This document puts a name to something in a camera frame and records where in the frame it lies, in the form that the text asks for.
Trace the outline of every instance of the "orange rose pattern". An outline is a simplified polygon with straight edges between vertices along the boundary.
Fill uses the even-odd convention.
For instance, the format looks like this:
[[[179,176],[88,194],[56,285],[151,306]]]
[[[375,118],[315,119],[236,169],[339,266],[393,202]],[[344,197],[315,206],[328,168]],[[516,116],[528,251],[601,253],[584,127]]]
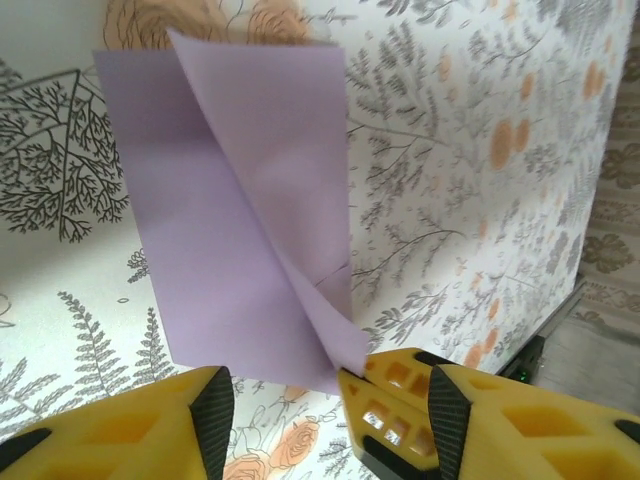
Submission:
[[[482,357],[484,356],[484,345],[476,343],[467,352],[467,356],[464,359],[464,366],[469,368],[478,368]]]
[[[103,28],[110,50],[166,49],[167,28],[212,42],[227,41],[226,18],[217,2],[202,0],[110,0]]]
[[[304,388],[290,385],[285,389],[284,395],[282,397],[284,398],[285,402],[293,403],[296,400],[298,400],[300,397],[305,395],[308,391],[309,390],[306,390]]]
[[[582,88],[582,96],[585,100],[589,100],[596,94],[596,84],[598,81],[598,67],[596,62],[591,62],[587,68],[587,74],[584,79]]]
[[[491,139],[491,166],[494,170],[502,170],[509,161],[513,140],[513,129],[509,120],[496,125]]]
[[[441,82],[449,80],[451,73],[451,55],[448,53],[442,53],[440,56],[440,63],[438,64],[438,76]]]
[[[259,0],[251,10],[248,43],[304,45],[309,41],[309,22],[292,2]]]
[[[478,287],[480,286],[480,283],[482,282],[483,279],[483,275],[480,272],[476,272],[476,274],[473,277],[473,281],[471,282],[471,289],[472,290],[477,290]]]
[[[533,73],[527,73],[524,76],[524,80],[522,80],[522,87],[520,88],[520,98],[524,100],[528,100],[533,92]]]
[[[515,151],[524,152],[524,149],[527,148],[527,143],[529,143],[529,119],[525,118],[516,128]]]
[[[598,95],[602,93],[602,88],[604,87],[606,75],[607,74],[604,71],[604,69],[600,69],[598,71],[598,76],[596,77],[596,85],[595,85],[595,91]]]
[[[266,480],[270,472],[269,456],[257,451],[225,465],[222,480]]]
[[[487,339],[484,341],[484,353],[491,353],[493,347],[496,346],[496,342],[498,341],[498,329],[492,328],[487,335]]]
[[[478,226],[478,238],[480,240],[484,240],[487,238],[487,233],[489,232],[489,222],[487,222],[486,218],[483,218]]]
[[[507,23],[513,23],[518,18],[518,10],[516,0],[511,0],[509,6],[504,9],[504,17]]]
[[[284,432],[280,443],[271,454],[269,464],[273,468],[288,469],[301,463],[316,444],[320,425],[306,421]]]
[[[496,315],[498,315],[498,311],[500,310],[500,299],[496,298],[492,303],[491,307],[489,307],[489,321],[492,322],[495,320]]]

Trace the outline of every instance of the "patterned carpet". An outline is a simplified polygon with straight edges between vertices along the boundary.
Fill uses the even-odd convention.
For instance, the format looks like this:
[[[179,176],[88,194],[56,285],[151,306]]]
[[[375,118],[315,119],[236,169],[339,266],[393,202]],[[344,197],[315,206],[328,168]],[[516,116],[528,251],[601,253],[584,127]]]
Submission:
[[[640,22],[591,212],[585,296],[552,335],[538,385],[640,414]]]

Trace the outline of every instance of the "folded paper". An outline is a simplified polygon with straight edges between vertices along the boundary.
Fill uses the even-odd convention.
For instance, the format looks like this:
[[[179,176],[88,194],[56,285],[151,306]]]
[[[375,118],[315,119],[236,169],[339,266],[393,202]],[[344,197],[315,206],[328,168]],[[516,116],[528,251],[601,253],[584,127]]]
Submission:
[[[96,64],[173,360],[337,392],[367,351],[342,52],[171,40]]]

